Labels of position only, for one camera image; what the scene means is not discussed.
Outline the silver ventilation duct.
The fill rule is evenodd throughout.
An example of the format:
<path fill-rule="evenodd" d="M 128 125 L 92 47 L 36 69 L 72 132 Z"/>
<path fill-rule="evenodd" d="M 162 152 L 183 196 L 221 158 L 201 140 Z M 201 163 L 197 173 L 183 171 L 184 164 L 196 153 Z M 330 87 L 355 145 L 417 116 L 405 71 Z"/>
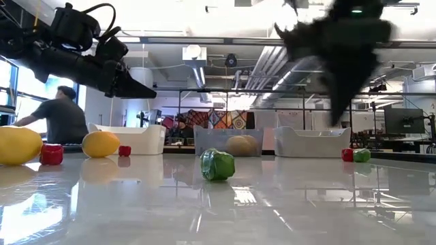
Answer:
<path fill-rule="evenodd" d="M 275 97 L 275 91 L 283 91 L 287 83 L 301 83 L 319 68 L 314 56 L 288 61 L 284 47 L 265 46 L 244 87 L 248 91 L 247 100 L 251 103 L 266 101 Z"/>

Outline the dark grey plastic basket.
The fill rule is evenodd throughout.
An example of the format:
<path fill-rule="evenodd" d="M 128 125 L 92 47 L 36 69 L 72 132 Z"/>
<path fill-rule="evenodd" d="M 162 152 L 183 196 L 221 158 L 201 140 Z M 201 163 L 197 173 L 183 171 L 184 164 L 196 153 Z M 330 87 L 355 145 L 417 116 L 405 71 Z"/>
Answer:
<path fill-rule="evenodd" d="M 204 129 L 200 126 L 195 126 L 193 132 L 195 153 L 198 156 L 209 148 L 226 152 L 225 143 L 230 137 L 236 135 L 245 137 L 251 144 L 253 154 L 248 157 L 260 157 L 262 155 L 263 129 Z"/>

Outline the white ceiling box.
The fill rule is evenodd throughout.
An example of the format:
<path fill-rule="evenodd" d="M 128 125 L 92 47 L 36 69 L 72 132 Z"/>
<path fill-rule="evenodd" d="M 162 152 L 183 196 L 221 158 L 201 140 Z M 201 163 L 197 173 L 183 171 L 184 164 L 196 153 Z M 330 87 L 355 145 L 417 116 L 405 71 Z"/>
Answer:
<path fill-rule="evenodd" d="M 204 67 L 207 65 L 207 48 L 197 44 L 183 47 L 182 60 L 189 67 Z"/>

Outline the black aluminium table frame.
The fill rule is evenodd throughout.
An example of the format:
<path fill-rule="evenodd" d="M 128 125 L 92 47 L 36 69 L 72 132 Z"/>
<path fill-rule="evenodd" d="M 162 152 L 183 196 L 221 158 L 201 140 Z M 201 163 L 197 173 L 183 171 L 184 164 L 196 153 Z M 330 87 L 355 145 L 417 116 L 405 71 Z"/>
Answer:
<path fill-rule="evenodd" d="M 81 153 L 82 148 L 79 145 L 65 145 L 64 151 L 66 153 Z M 194 154 L 195 148 L 193 146 L 164 146 L 164 154 Z M 274 150 L 262 150 L 262 155 L 274 155 Z M 408 161 L 436 164 L 436 154 L 420 154 L 409 152 L 375 152 L 371 151 L 371 158 L 373 159 L 387 159 L 393 161 Z"/>

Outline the black metal rack frame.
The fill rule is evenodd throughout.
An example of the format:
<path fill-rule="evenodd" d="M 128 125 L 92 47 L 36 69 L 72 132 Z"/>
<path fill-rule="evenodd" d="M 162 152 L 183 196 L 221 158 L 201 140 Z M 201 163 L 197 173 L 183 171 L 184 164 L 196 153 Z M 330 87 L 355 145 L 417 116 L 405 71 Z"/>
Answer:
<path fill-rule="evenodd" d="M 263 108 L 261 104 L 265 101 L 273 101 L 279 99 L 284 95 L 293 95 L 295 97 L 299 96 L 302 102 L 301 110 L 305 113 L 305 104 L 309 102 L 314 97 L 321 97 L 322 99 L 328 98 L 330 100 L 330 108 L 327 111 L 333 111 L 333 102 L 338 102 L 340 96 L 338 95 L 329 95 L 326 91 L 307 91 L 305 88 L 297 88 L 296 90 L 249 90 L 249 89 L 223 89 L 223 88 L 183 88 L 178 90 L 178 104 L 177 110 L 178 113 L 181 112 L 182 108 L 182 100 L 188 96 L 190 93 L 199 93 L 205 94 L 206 98 L 211 93 L 224 94 L 224 109 L 228 111 L 229 105 L 229 96 L 234 95 L 238 99 L 236 102 L 237 105 L 242 105 L 243 103 L 247 103 L 245 106 L 245 110 L 266 110 Z M 343 108 L 343 111 L 352 112 L 352 104 L 354 99 L 360 99 L 365 101 L 366 103 L 376 102 L 380 99 L 385 99 L 387 97 L 402 97 L 403 100 L 407 100 L 408 97 L 434 97 L 436 98 L 436 93 L 402 93 L 402 92 L 359 92 L 354 96 L 347 97 L 345 96 L 347 106 Z"/>

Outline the person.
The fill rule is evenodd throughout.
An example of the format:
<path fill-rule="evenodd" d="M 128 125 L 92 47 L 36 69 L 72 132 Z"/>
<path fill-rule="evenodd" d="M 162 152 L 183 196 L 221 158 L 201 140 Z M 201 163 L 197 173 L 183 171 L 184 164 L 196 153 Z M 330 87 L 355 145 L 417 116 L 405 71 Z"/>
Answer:
<path fill-rule="evenodd" d="M 14 126 L 24 127 L 45 119 L 49 144 L 81 144 L 89 133 L 84 111 L 74 103 L 76 92 L 68 86 L 59 86 L 54 99 L 42 102 L 30 115 L 17 120 Z"/>

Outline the yellow lemon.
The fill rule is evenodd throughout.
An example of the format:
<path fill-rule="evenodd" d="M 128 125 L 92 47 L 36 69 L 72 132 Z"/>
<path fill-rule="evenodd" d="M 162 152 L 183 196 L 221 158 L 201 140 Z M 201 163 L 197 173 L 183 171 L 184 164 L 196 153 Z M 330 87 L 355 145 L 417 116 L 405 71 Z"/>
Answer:
<path fill-rule="evenodd" d="M 0 127 L 0 165 L 22 165 L 37 157 L 43 145 L 39 133 L 25 127 Z"/>
<path fill-rule="evenodd" d="M 230 137 L 225 143 L 225 150 L 234 157 L 248 157 L 253 154 L 251 144 L 241 135 Z"/>

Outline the colourful patterned cloth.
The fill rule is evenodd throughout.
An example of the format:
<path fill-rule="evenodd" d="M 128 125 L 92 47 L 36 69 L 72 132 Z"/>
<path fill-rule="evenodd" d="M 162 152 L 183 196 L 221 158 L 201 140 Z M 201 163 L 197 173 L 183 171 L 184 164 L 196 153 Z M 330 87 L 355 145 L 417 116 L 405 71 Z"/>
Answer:
<path fill-rule="evenodd" d="M 201 126 L 205 129 L 247 129 L 248 112 L 244 110 L 214 110 L 207 112 L 189 110 L 182 113 L 187 125 Z"/>

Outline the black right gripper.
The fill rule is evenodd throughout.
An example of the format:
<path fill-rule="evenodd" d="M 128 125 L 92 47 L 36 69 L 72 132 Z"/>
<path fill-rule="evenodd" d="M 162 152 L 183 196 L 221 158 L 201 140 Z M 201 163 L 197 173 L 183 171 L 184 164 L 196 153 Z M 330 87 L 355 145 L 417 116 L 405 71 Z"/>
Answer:
<path fill-rule="evenodd" d="M 280 29 L 290 61 L 319 57 L 328 66 L 330 125 L 337 125 L 349 101 L 357 95 L 379 65 L 375 49 L 390 41 L 390 22 L 299 22 L 292 30 Z"/>

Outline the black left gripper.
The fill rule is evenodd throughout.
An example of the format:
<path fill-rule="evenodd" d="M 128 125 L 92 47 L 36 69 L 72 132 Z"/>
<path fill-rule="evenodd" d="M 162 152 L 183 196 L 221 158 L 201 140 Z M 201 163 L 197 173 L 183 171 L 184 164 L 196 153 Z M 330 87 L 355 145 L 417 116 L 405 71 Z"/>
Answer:
<path fill-rule="evenodd" d="M 153 71 L 146 67 L 132 67 L 127 71 L 121 62 L 127 51 L 127 46 L 116 37 L 99 45 L 94 55 L 33 43 L 20 57 L 20 64 L 32 69 L 41 82 L 54 75 L 95 88 L 107 97 L 156 98 Z"/>

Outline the small green bell pepper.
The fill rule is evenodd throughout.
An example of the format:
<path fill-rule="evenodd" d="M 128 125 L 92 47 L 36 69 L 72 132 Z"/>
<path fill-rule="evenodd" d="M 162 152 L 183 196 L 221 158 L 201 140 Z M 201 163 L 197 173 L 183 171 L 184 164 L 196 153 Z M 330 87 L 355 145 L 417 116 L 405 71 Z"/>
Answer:
<path fill-rule="evenodd" d="M 200 168 L 205 180 L 227 180 L 235 173 L 234 157 L 215 148 L 209 148 L 200 156 Z"/>
<path fill-rule="evenodd" d="M 353 160 L 357 163 L 366 163 L 371 159 L 371 151 L 366 148 L 353 150 Z"/>

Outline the white plastic basket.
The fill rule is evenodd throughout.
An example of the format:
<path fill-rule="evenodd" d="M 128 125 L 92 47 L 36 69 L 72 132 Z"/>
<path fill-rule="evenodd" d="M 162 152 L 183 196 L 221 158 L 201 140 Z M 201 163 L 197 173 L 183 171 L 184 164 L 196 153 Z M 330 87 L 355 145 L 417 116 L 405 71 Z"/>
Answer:
<path fill-rule="evenodd" d="M 120 145 L 130 146 L 131 154 L 157 155 L 164 151 L 166 128 L 161 125 L 142 127 L 109 127 L 103 125 L 88 124 L 88 130 L 108 131 L 115 134 Z"/>

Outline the orange lemon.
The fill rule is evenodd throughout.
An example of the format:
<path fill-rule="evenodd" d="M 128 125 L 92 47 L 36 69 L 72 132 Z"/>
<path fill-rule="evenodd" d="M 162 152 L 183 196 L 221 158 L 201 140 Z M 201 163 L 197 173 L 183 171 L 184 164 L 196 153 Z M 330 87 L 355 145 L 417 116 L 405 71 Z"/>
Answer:
<path fill-rule="evenodd" d="M 114 154 L 120 146 L 119 138 L 108 131 L 88 133 L 82 141 L 82 151 L 91 158 L 104 158 Z"/>

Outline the black monitor on stand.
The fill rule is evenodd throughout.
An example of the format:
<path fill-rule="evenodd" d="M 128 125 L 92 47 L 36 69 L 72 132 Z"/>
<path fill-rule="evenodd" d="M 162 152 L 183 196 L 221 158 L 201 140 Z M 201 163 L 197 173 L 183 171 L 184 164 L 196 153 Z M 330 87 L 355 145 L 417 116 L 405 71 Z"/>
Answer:
<path fill-rule="evenodd" d="M 424 133 L 424 113 L 421 109 L 388 108 L 384 110 L 387 134 Z"/>

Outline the pale grey plastic basket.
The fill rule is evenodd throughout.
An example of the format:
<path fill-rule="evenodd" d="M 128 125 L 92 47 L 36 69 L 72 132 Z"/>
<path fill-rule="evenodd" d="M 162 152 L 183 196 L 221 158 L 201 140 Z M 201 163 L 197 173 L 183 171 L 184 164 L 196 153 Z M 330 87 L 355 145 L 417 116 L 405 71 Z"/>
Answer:
<path fill-rule="evenodd" d="M 277 127 L 275 155 L 289 158 L 340 158 L 349 147 L 351 128 L 310 131 L 292 127 Z"/>

